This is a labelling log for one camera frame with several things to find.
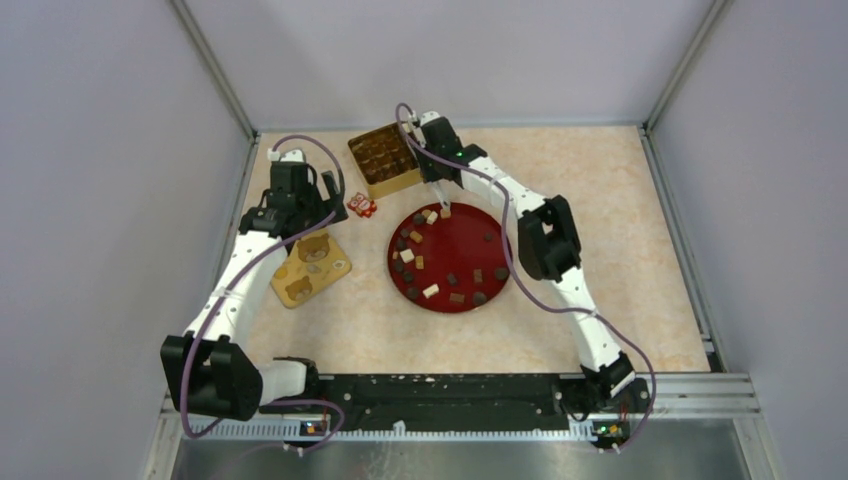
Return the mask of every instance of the white wall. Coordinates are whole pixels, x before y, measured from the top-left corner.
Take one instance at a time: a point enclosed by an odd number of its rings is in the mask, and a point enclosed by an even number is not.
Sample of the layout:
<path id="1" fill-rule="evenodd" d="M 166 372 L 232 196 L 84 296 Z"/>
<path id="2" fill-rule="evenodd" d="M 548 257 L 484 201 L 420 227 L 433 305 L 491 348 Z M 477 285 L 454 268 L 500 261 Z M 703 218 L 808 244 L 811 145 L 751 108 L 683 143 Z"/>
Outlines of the white wall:
<path id="1" fill-rule="evenodd" d="M 710 0 L 190 0 L 260 129 L 644 120 Z"/>
<path id="2" fill-rule="evenodd" d="M 0 477 L 135 478 L 246 143 L 164 0 L 0 25 Z"/>
<path id="3" fill-rule="evenodd" d="M 735 2 L 658 131 L 725 343 L 789 478 L 844 478 L 848 3 Z"/>

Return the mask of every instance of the round red tray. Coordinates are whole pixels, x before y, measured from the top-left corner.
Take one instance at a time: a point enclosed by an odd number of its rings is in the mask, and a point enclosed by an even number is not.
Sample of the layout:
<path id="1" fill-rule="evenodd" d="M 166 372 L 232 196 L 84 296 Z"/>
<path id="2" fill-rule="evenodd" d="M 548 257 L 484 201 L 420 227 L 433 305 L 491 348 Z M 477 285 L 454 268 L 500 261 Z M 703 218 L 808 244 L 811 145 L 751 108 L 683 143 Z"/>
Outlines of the round red tray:
<path id="1" fill-rule="evenodd" d="M 466 205 L 464 203 L 451 204 L 451 217 L 441 218 L 433 225 L 426 222 L 423 225 L 415 225 L 413 217 L 422 210 L 431 210 L 436 213 L 441 211 L 441 205 L 433 203 L 425 205 L 406 217 L 389 241 L 387 252 L 387 264 L 392 282 L 404 298 L 409 287 L 418 289 L 419 294 L 415 300 L 410 300 L 418 306 L 428 310 L 441 313 L 460 313 L 477 308 L 473 303 L 475 292 L 481 292 L 486 296 L 487 302 L 492 301 L 500 293 L 509 278 L 497 280 L 495 270 L 506 268 L 503 249 L 501 247 L 501 226 L 486 212 Z M 396 272 L 393 253 L 397 249 L 397 240 L 402 238 L 401 231 L 407 229 L 409 232 L 416 231 L 424 239 L 416 243 L 411 238 L 406 238 L 407 248 L 412 250 L 416 256 L 424 257 L 424 269 L 418 270 L 415 261 L 403 264 L 404 272 L 414 275 L 412 283 L 404 281 L 403 272 Z M 474 283 L 474 270 L 480 269 L 483 273 L 483 283 Z M 451 286 L 448 282 L 448 274 L 453 273 L 458 284 Z M 430 298 L 425 298 L 424 290 L 433 285 L 439 286 L 439 293 Z M 451 301 L 451 293 L 464 295 L 464 301 L 457 303 Z"/>

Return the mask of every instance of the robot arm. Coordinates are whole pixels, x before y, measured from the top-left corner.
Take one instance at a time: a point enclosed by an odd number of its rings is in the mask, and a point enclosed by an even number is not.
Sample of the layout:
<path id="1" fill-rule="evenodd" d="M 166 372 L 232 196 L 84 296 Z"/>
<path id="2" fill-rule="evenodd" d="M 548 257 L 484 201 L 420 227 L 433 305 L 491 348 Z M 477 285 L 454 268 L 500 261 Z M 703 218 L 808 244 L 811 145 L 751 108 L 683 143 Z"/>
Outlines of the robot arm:
<path id="1" fill-rule="evenodd" d="M 282 397 L 304 393 L 311 379 L 317 378 L 312 362 L 299 358 L 275 359 L 254 367 L 240 345 L 247 342 L 271 277 L 288 257 L 289 249 L 277 248 L 282 238 L 304 232 L 326 218 L 331 211 L 334 222 L 347 218 L 333 175 L 322 177 L 329 199 L 322 199 L 314 168 L 306 163 L 301 150 L 284 155 L 269 154 L 271 188 L 263 192 L 263 203 L 250 208 L 239 224 L 239 235 L 218 285 L 205 307 L 186 328 L 182 337 L 169 336 L 160 350 L 168 387 L 179 409 L 179 392 L 189 348 L 201 331 L 210 310 L 223 297 L 213 313 L 209 327 L 191 369 L 188 411 L 236 420 L 250 419 L 260 405 Z M 248 265 L 244 276 L 227 290 L 233 279 Z"/>
<path id="2" fill-rule="evenodd" d="M 453 181 L 498 209 L 504 205 L 504 194 L 495 182 L 500 183 L 509 192 L 508 215 L 518 223 L 518 256 L 524 270 L 534 280 L 549 283 L 566 306 L 596 310 L 580 264 L 577 228 L 565 198 L 559 195 L 545 198 L 521 185 L 501 170 L 482 148 L 474 144 L 463 146 L 450 122 L 436 112 L 424 113 L 418 119 L 413 117 L 412 131 L 419 145 L 428 152 L 491 177 L 487 180 L 472 172 L 436 163 L 416 151 L 426 182 Z M 627 355 L 594 316 L 585 313 L 568 316 L 587 380 L 599 385 L 604 397 L 616 396 L 635 379 Z"/>

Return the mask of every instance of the snack piece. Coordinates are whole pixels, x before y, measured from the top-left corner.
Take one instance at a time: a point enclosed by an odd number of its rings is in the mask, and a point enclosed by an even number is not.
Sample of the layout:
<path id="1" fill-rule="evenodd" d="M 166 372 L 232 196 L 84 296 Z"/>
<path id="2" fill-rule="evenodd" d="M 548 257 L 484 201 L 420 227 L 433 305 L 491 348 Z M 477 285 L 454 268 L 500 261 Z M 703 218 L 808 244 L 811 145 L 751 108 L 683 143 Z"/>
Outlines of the snack piece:
<path id="1" fill-rule="evenodd" d="M 437 293 L 439 293 L 439 284 L 434 283 L 424 289 L 424 298 L 430 298 Z"/>
<path id="2" fill-rule="evenodd" d="M 403 260 L 403 263 L 409 263 L 415 259 L 415 254 L 412 253 L 412 250 L 406 249 L 400 252 L 400 259 Z"/>

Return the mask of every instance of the tabletop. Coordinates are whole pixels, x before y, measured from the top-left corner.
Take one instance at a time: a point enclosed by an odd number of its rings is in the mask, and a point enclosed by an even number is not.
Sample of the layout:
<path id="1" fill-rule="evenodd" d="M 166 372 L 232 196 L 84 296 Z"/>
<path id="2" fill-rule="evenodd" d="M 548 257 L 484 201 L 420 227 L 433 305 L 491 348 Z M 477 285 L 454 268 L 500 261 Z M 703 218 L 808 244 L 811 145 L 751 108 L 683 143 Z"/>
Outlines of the tabletop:
<path id="1" fill-rule="evenodd" d="M 340 160 L 345 201 L 356 192 L 366 193 L 347 146 L 362 133 L 307 132 Z M 598 310 L 647 353 L 658 371 L 709 370 L 635 127 L 475 128 L 457 133 L 463 143 L 480 145 L 527 187 L 568 199 Z M 283 135 L 262 135 L 245 210 L 268 188 L 266 152 Z M 291 148 L 302 148 L 319 172 L 333 170 L 312 145 L 292 141 L 280 150 Z M 487 202 L 455 185 L 446 191 L 451 201 L 500 217 Z M 435 201 L 432 190 L 418 184 L 376 200 L 378 210 L 371 218 L 351 214 L 331 226 L 352 271 L 292 310 L 268 288 L 247 344 L 251 360 L 263 364 L 277 356 L 305 357 L 322 373 L 579 372 L 567 319 L 538 309 L 512 280 L 483 307 L 453 315 L 422 309 L 395 289 L 386 265 L 389 238 L 409 213 Z M 515 245 L 514 225 L 507 231 Z M 521 274 L 541 300 L 561 305 L 549 287 Z M 635 352 L 624 351 L 637 370 L 645 370 Z"/>

